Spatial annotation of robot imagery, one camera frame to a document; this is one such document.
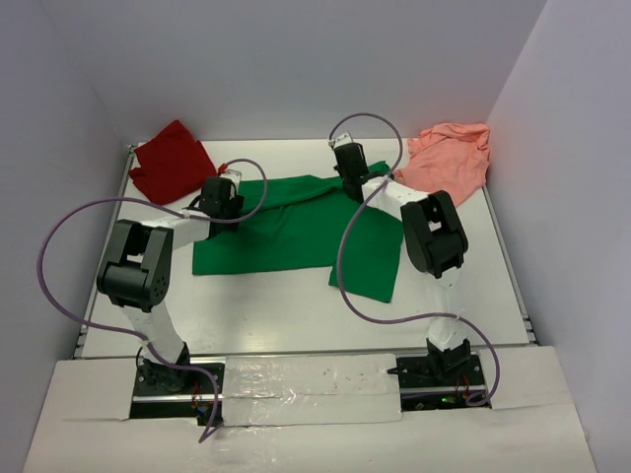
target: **red cloth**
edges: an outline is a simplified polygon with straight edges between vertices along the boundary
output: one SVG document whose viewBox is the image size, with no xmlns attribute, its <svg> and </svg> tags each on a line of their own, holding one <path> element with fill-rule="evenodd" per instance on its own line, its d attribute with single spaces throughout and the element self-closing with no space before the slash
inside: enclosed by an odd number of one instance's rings
<svg viewBox="0 0 631 473">
<path fill-rule="evenodd" d="M 170 204 L 201 188 L 206 177 L 217 175 L 202 144 L 179 120 L 138 147 L 136 157 L 140 168 L 132 169 L 129 177 L 155 204 Z"/>
</svg>

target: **white table surface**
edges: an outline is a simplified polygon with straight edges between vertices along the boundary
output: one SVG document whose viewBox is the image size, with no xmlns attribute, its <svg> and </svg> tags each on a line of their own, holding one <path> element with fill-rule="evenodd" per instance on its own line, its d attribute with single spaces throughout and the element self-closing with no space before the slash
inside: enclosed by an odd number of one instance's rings
<svg viewBox="0 0 631 473">
<path fill-rule="evenodd" d="M 394 140 L 358 140 L 370 163 L 393 163 Z M 211 160 L 219 165 L 235 158 L 252 158 L 268 177 L 335 174 L 334 157 L 324 140 L 205 142 Z M 259 178 L 238 164 L 244 179 Z M 125 196 L 144 198 L 131 179 Z M 194 194 L 169 207 L 180 209 Z M 469 240 L 457 290 L 465 316 L 494 344 L 528 343 L 523 317 L 491 220 L 482 189 L 458 207 Z M 151 220 L 162 213 L 124 203 L 118 218 Z M 263 354 L 339 350 L 424 348 L 427 321 L 393 326 L 375 325 L 355 316 L 336 288 L 327 285 L 330 268 L 313 268 L 231 276 L 192 276 L 192 245 L 174 253 L 167 304 L 175 330 L 192 354 Z M 390 304 L 354 297 L 357 306 L 374 317 L 398 318 L 445 309 L 431 276 L 418 273 L 407 253 L 401 260 Z M 91 318 L 131 327 L 121 310 L 106 296 L 96 295 Z M 473 345 L 481 340 L 471 334 Z M 89 330 L 82 357 L 135 355 L 138 341 L 122 334 Z"/>
<path fill-rule="evenodd" d="M 405 412 L 382 424 L 223 428 L 202 444 L 193 419 L 126 419 L 133 360 L 59 362 L 25 472 L 596 473 L 571 397 L 557 396 L 567 386 L 554 350 L 499 355 L 503 372 L 515 375 L 498 392 L 519 408 Z M 519 372 L 527 373 L 526 389 Z M 550 379 L 557 390 L 544 386 Z M 546 393 L 534 404 L 525 396 L 533 390 Z"/>
</svg>

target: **green cloth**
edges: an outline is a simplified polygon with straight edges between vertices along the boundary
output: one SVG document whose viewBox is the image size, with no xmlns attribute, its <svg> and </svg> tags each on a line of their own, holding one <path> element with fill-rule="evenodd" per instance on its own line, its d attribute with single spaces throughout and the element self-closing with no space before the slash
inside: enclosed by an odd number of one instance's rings
<svg viewBox="0 0 631 473">
<path fill-rule="evenodd" d="M 371 170 L 388 172 L 385 163 Z M 244 213 L 258 203 L 261 180 L 244 181 Z M 270 179 L 261 210 L 240 223 L 236 233 L 223 232 L 193 248 L 193 274 L 243 274 L 333 266 L 328 284 L 337 286 L 335 260 L 342 233 L 357 202 L 341 190 L 339 177 L 312 175 Z M 344 285 L 349 293 L 389 303 L 394 291 L 401 223 L 368 208 L 357 220 L 344 251 Z"/>
</svg>

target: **gray wall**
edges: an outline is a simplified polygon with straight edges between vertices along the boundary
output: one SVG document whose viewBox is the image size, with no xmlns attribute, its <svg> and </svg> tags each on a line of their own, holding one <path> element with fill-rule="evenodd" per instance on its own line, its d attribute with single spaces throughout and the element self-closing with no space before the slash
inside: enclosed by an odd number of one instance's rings
<svg viewBox="0 0 631 473">
<path fill-rule="evenodd" d="M 42 0 L 123 137 L 408 135 L 486 120 L 545 0 Z M 387 129 L 369 122 L 366 135 Z"/>
<path fill-rule="evenodd" d="M 631 3 L 549 0 L 490 117 L 490 190 L 598 471 L 631 469 Z"/>
<path fill-rule="evenodd" d="M 104 108 L 35 0 L 0 2 L 0 470 L 22 471 L 56 360 L 78 326 L 51 308 L 35 280 L 48 227 L 86 200 L 117 191 L 124 153 Z M 50 248 L 46 274 L 83 313 L 111 208 L 72 222 Z"/>
</svg>

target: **pink cloth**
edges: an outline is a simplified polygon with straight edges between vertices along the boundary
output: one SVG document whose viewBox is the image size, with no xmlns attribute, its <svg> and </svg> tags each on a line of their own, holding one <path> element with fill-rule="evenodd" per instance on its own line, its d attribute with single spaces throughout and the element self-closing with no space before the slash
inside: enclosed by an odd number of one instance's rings
<svg viewBox="0 0 631 473">
<path fill-rule="evenodd" d="M 425 192 L 447 190 L 455 205 L 486 182 L 489 127 L 484 123 L 443 123 L 407 140 L 410 162 L 394 179 Z"/>
</svg>

